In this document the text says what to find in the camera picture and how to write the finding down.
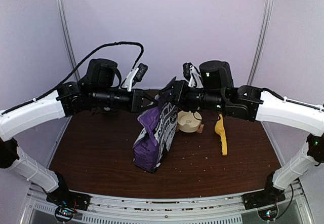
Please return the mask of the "purple pet food bag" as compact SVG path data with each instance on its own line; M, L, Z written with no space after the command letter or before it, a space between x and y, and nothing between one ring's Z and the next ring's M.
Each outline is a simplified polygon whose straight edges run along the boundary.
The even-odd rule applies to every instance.
M177 128L178 108L156 95L157 107L143 112L138 122L142 131L133 144L133 163L154 173L170 151Z

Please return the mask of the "yellow plastic food scoop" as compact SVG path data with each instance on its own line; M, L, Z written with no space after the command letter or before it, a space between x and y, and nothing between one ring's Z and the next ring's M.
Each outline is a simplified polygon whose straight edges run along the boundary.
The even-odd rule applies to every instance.
M226 156L228 154L227 139L223 116L221 114L218 115L214 130L215 133L220 136L222 156Z

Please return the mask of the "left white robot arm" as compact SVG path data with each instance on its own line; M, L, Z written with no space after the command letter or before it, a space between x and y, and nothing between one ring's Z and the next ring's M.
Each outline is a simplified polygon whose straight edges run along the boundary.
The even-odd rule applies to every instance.
M108 59L92 59L86 74L77 82L62 83L41 99L1 111L1 168L16 171L26 180L39 185L62 206L73 195L64 177L30 157L15 136L51 121L62 122L63 131L74 115L94 108L119 109L141 113L157 105L144 90L134 88L142 81L148 66L141 63L122 80L118 64Z

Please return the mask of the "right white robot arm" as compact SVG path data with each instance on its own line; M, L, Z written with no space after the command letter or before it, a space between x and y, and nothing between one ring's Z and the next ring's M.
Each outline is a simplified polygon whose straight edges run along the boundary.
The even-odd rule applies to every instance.
M323 106L282 97L268 88L235 87L230 65L210 60L199 66L202 87L172 79L159 90L161 98L183 111L214 110L249 122L272 122L309 133L303 147L287 164L268 175L260 201L271 204L311 166L323 163Z

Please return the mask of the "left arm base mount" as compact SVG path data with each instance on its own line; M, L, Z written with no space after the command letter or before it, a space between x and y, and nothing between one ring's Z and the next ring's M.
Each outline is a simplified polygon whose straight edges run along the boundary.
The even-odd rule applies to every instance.
M87 211L91 197L87 194L71 192L68 200L55 197L52 193L47 193L46 201L55 204L55 219L60 223L67 223L76 217L80 217L80 211Z

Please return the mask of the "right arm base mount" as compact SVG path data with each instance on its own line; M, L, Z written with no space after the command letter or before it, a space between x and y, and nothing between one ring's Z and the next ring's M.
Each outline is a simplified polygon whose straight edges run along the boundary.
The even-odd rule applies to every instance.
M242 200L245 210L257 209L263 221L273 221L279 216L278 203L286 199L284 194L276 195L264 191L244 194Z

